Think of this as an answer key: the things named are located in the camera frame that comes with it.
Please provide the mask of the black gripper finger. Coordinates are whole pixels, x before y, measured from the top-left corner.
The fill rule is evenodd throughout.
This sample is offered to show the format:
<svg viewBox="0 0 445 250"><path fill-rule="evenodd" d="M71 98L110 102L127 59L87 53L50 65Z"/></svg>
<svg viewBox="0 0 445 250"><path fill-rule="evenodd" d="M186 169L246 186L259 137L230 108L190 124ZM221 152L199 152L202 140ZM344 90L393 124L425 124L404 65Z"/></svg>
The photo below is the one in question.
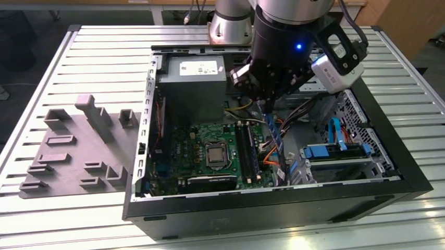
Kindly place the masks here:
<svg viewBox="0 0 445 250"><path fill-rule="evenodd" d="M276 104L276 72L265 65L246 64L230 71L234 87L258 103L263 114Z"/></svg>
<svg viewBox="0 0 445 250"><path fill-rule="evenodd" d="M314 72L312 69L284 70L276 86L274 110L284 107L285 97L293 94L306 84L313 76Z"/></svg>

